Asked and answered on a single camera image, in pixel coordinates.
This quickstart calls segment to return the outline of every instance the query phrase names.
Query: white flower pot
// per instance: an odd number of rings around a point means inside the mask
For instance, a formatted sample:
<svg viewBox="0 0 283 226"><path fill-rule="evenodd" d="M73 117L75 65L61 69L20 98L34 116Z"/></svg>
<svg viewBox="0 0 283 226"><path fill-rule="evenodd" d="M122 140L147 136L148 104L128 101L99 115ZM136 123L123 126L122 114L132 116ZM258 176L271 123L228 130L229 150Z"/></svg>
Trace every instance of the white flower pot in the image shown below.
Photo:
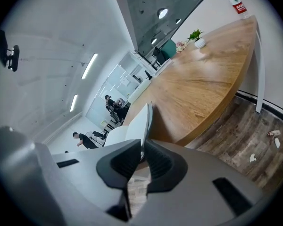
<svg viewBox="0 0 283 226"><path fill-rule="evenodd" d="M195 46L197 47L197 48L202 48L202 47L204 47L205 45L206 45L206 42L204 41L204 39L203 38L200 38L198 41L196 41L195 43Z"/></svg>

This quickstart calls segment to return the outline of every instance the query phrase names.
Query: trash on floor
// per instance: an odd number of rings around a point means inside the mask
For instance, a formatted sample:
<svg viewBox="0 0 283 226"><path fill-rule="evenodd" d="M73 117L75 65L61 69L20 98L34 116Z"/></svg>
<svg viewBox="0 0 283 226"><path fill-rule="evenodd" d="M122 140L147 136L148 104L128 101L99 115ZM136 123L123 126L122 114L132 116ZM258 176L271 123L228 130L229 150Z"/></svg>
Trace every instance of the trash on floor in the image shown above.
<svg viewBox="0 0 283 226"><path fill-rule="evenodd" d="M250 155L250 162L256 161L255 154Z"/></svg>
<svg viewBox="0 0 283 226"><path fill-rule="evenodd" d="M273 137L277 137L279 135L281 135L281 132L279 130L272 130L270 132L267 133L270 137L273 136Z"/></svg>
<svg viewBox="0 0 283 226"><path fill-rule="evenodd" d="M279 148L280 145L281 145L281 143L280 143L280 141L277 137L275 138L275 145L277 146L277 148Z"/></svg>
<svg viewBox="0 0 283 226"><path fill-rule="evenodd" d="M221 128L222 128L222 125L218 127L218 129L216 130L216 132L219 131Z"/></svg>

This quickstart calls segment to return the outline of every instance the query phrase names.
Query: potted plant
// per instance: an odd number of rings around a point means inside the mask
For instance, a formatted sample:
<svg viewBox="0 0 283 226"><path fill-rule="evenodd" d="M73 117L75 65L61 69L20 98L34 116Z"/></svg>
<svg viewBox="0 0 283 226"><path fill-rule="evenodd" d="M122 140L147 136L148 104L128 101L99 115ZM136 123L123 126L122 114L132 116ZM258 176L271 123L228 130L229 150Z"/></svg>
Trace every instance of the potted plant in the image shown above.
<svg viewBox="0 0 283 226"><path fill-rule="evenodd" d="M190 37L188 38L190 40L194 40L194 44L198 48L202 48L206 45L206 42L203 38L200 38L200 34L203 33L199 29L197 31L194 31L192 34L190 34Z"/></svg>

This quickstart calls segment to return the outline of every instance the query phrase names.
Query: wooden table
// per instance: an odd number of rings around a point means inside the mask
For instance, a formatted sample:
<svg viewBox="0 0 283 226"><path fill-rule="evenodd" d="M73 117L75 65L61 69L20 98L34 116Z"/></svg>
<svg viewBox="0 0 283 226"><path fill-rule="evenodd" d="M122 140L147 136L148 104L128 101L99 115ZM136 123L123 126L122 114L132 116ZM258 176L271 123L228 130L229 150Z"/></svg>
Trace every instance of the wooden table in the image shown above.
<svg viewBox="0 0 283 226"><path fill-rule="evenodd" d="M151 80L130 106L124 125L152 101L149 138L181 146L191 142L219 118L234 97L249 67L256 31L252 16L206 34L206 46L201 49L191 43Z"/></svg>

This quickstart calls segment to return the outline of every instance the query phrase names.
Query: white table leg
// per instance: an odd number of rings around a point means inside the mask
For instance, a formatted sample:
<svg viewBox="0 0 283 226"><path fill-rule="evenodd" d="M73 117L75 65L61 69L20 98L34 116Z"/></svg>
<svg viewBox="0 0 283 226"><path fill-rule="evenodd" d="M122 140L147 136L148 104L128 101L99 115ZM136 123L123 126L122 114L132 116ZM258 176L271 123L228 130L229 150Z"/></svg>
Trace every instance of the white table leg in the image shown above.
<svg viewBox="0 0 283 226"><path fill-rule="evenodd" d="M257 100L256 112L260 113L264 99L264 91L265 91L265 64L262 53L261 39L259 37L258 31L255 42L255 55L258 66L258 100Z"/></svg>

